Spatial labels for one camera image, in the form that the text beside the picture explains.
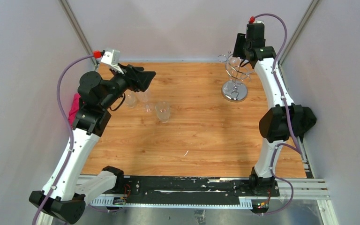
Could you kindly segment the patterned clear wine glass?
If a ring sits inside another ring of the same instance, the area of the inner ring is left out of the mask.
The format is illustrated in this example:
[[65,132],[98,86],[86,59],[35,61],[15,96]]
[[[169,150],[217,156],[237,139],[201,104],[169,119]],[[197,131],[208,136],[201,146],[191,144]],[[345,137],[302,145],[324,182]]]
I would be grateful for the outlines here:
[[137,105],[137,97],[133,91],[127,90],[125,92],[125,105],[128,108],[134,108]]

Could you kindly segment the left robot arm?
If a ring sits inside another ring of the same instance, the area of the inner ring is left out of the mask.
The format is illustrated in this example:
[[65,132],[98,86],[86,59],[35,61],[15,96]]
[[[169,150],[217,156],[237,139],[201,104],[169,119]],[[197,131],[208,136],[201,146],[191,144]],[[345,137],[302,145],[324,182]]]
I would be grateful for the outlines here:
[[127,90],[146,91],[155,76],[154,71],[132,65],[120,65],[119,71],[113,71],[109,80],[96,71],[82,75],[78,87],[79,110],[69,127],[66,148],[47,183],[41,190],[31,192],[29,197],[39,212],[72,225],[98,196],[108,190],[114,194],[124,190],[124,172],[112,166],[103,168],[82,185],[77,185],[77,181],[111,118],[113,103],[124,99]]

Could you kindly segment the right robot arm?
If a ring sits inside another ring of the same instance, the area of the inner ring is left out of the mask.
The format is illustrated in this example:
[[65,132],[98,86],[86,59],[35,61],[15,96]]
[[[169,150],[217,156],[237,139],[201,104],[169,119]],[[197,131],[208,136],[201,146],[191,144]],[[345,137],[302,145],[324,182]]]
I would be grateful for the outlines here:
[[309,107],[295,104],[285,90],[277,54],[266,45],[264,34],[263,22],[249,22],[246,32],[237,35],[233,53],[247,60],[257,73],[268,103],[268,111],[259,121],[262,149],[248,182],[250,192],[257,196],[274,187],[276,164],[287,140],[303,136],[317,121]]

